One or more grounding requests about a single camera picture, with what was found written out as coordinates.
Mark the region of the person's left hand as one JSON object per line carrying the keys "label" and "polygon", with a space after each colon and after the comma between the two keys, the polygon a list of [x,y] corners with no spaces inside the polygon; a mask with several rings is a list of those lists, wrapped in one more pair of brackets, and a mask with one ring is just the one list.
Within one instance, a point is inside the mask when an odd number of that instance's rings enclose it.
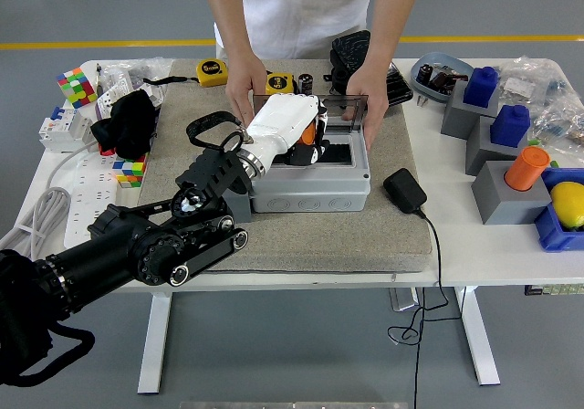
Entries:
{"label": "person's left hand", "polygon": [[387,68],[378,66],[375,62],[366,61],[349,78],[346,89],[348,95],[367,97],[367,115],[362,122],[362,129],[368,151],[377,138],[385,113],[389,108],[386,77]]}

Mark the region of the person's right hand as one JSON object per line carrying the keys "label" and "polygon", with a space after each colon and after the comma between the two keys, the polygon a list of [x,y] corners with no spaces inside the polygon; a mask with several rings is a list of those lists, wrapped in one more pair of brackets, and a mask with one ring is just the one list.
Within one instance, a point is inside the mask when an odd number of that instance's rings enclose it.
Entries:
{"label": "person's right hand", "polygon": [[230,58],[228,61],[225,93],[233,114],[246,127],[255,117],[249,94],[263,95],[266,92],[266,78],[266,68],[254,54]]}

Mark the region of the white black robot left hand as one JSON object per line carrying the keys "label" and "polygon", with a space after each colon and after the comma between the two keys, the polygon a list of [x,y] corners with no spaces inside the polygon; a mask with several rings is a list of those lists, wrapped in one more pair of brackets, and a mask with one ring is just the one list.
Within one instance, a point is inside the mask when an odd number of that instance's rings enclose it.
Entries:
{"label": "white black robot left hand", "polygon": [[284,155],[289,165],[311,165],[329,146],[323,138],[327,123],[327,108],[318,97],[271,95],[248,126],[250,141],[242,146],[240,157],[259,173],[267,172],[278,155]]}

